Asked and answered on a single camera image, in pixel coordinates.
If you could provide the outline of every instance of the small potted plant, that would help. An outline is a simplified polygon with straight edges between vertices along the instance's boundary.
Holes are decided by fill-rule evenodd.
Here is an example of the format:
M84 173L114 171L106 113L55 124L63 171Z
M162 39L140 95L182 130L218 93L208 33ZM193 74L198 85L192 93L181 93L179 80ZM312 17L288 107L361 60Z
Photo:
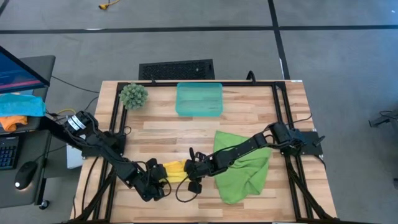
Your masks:
M131 83L123 87L119 97L127 110L136 110L145 105L148 91L142 85Z

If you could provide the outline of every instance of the green towel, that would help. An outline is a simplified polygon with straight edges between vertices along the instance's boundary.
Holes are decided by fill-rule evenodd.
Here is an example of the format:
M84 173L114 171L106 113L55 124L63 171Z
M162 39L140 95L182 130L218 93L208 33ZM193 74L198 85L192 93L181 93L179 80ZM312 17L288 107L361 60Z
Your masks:
M217 131L213 150L216 152L222 148L240 144L247 139ZM216 185L223 202L233 204L249 194L259 195L266 183L270 156L270 148L258 149L236 160L226 172L216 175Z

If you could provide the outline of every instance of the monitor screen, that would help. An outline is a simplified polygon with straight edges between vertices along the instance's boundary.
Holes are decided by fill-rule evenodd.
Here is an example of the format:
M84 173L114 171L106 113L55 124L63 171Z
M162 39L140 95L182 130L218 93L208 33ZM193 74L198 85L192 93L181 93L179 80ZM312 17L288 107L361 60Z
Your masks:
M42 88L42 78L20 60L0 49L0 93Z

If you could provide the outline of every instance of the orange cloth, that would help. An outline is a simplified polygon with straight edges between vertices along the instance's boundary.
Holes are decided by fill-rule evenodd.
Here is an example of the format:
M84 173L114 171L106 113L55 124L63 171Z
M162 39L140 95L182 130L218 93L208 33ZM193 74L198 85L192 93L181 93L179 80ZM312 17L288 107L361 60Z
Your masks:
M27 125L27 116L7 116L0 117L0 123L5 131L15 131L17 129L17 124Z

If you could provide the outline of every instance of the yellow object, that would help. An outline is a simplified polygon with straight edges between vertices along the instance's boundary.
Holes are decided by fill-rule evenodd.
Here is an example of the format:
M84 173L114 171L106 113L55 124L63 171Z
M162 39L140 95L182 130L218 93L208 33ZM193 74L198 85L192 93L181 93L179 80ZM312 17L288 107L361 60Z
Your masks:
M118 3L120 0L116 0L114 2L106 3L106 4L100 4L98 7L102 10L107 10L109 6Z
M17 124L27 125L27 116L6 116L0 118L0 123L5 131L15 131Z
M182 161L174 161L163 164L163 166L166 168L167 180L170 183L179 183L187 177L187 173L184 171L186 161L187 160L184 159Z
M73 114L76 114L76 111L74 109L71 109L71 108L60 110L60 111L57 112L57 114L60 114L60 113L66 112L66 111L71 111Z

